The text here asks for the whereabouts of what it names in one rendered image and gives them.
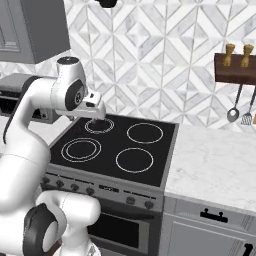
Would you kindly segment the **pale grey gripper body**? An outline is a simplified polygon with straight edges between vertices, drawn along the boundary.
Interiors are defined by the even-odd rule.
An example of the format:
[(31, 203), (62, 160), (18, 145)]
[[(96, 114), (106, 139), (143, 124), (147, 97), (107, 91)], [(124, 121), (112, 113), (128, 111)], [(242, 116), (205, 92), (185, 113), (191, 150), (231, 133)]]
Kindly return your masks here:
[(106, 108), (103, 101), (101, 101), (96, 107), (87, 107), (85, 102), (82, 102), (77, 108), (72, 111), (60, 111), (56, 110), (58, 115), (74, 116), (82, 118), (100, 119), (104, 120), (106, 116)]

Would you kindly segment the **grey stove control panel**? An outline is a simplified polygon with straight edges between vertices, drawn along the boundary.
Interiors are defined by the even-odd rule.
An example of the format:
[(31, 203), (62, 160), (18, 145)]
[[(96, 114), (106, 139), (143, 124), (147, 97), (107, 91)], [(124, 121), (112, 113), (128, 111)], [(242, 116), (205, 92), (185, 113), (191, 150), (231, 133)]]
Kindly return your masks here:
[[(77, 184), (77, 193), (87, 194), (86, 188), (90, 187), (95, 191), (92, 196), (97, 198), (127, 204), (126, 198), (131, 196), (135, 198), (132, 206), (147, 209), (144, 203), (151, 201), (154, 207), (148, 210), (161, 212), (163, 208), (163, 191), (160, 188), (55, 164), (48, 167), (44, 177), (50, 179), (47, 185), (41, 182), (44, 187), (72, 191), (71, 184)], [(57, 180), (64, 183), (62, 188), (57, 187)]]

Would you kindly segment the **black glass hob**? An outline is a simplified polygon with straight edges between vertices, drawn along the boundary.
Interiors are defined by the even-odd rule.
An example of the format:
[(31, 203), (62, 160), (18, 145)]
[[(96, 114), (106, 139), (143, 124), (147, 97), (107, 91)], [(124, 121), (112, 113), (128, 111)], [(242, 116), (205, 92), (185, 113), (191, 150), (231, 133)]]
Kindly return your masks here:
[(80, 118), (51, 146), (53, 164), (158, 187), (176, 125), (108, 115)]

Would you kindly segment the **grey microwave oven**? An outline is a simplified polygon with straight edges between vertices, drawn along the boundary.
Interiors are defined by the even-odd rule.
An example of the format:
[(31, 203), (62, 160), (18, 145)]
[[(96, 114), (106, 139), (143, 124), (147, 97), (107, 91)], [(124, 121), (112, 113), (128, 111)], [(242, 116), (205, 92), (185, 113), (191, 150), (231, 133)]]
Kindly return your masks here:
[[(9, 117), (19, 99), (22, 86), (30, 78), (29, 74), (14, 73), (0, 79), (0, 115)], [(32, 120), (53, 124), (59, 115), (50, 109), (36, 109)]]

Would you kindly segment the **oven door with window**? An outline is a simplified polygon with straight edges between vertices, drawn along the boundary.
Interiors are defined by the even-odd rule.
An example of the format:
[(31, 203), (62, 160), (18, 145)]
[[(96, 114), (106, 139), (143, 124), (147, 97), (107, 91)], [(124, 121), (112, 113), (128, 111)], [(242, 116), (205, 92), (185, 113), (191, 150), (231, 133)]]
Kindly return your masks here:
[[(148, 209), (100, 199), (101, 214), (95, 224), (88, 227), (92, 241), (114, 256), (158, 256), (162, 214)], [(138, 211), (154, 215), (154, 219), (132, 220), (103, 212), (104, 207), (119, 211)]]

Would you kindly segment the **grey drawer front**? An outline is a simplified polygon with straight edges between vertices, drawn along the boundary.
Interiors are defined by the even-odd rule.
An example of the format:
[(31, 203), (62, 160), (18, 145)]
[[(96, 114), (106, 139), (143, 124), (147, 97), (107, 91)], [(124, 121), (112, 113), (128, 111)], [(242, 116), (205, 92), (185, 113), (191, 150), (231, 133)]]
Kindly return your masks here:
[[(223, 215), (228, 218), (228, 222), (222, 223), (215, 220), (202, 218), (200, 216), (200, 212), (205, 208), (208, 208), (209, 212), (213, 214), (222, 212)], [(214, 224), (216, 226), (227, 227), (256, 236), (256, 216), (250, 214), (235, 212), (224, 208), (216, 208), (171, 197), (165, 198), (164, 211), (168, 214), (190, 218), (204, 223)]]

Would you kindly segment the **grey hanging ladle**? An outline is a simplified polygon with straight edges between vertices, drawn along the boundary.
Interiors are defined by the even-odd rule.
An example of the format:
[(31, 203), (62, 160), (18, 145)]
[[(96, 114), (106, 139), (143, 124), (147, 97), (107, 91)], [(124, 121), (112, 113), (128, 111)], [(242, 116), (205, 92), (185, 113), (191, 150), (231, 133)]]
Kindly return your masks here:
[(234, 106), (228, 110), (227, 112), (227, 120), (230, 122), (230, 123), (233, 123), (235, 122), (239, 115), (240, 115), (240, 112), (237, 108), (237, 104), (239, 102), (239, 99), (240, 99), (240, 95), (241, 95), (241, 92), (242, 92), (242, 88), (243, 88), (243, 85), (240, 84), (239, 85), (239, 88), (238, 88), (238, 91), (237, 91), (237, 95), (236, 95), (236, 99), (235, 99), (235, 104)]

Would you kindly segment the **grey hanging spatula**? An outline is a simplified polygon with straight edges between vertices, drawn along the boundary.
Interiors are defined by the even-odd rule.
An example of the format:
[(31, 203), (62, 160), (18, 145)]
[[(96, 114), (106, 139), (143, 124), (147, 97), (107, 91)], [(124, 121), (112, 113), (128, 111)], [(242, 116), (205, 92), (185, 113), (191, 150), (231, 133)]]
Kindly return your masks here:
[(253, 107), (254, 104), (254, 100), (256, 98), (256, 86), (254, 87), (254, 91), (250, 100), (250, 104), (249, 104), (249, 109), (247, 110), (247, 112), (242, 116), (241, 119), (241, 124), (242, 125), (250, 125), (252, 122), (252, 114), (251, 114), (251, 109)]

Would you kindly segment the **grey cupboard door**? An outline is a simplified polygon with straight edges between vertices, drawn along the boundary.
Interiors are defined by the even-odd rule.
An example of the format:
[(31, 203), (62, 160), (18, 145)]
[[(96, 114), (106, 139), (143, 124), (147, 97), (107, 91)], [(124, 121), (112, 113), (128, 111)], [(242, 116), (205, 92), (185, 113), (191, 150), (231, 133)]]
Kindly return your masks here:
[(242, 256), (244, 244), (254, 245), (256, 236), (185, 217), (163, 215), (158, 256)]

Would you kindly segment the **grey wall cupboard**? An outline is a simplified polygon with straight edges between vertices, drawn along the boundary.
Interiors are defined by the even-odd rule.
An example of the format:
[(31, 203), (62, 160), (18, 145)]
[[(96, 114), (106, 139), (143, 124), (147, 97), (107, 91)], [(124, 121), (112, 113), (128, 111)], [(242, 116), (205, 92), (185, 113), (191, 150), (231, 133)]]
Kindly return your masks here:
[(38, 64), (69, 49), (63, 0), (0, 0), (0, 61)]

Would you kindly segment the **dark wooden wall rail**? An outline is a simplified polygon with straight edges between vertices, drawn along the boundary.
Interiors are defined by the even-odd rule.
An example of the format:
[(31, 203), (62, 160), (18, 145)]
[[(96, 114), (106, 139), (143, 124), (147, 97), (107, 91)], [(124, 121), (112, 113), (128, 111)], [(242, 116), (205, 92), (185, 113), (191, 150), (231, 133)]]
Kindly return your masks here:
[(215, 81), (223, 83), (256, 85), (256, 55), (249, 57), (249, 66), (241, 67), (240, 63), (243, 58), (241, 54), (233, 54), (231, 65), (223, 65), (224, 53), (214, 55), (214, 73)]

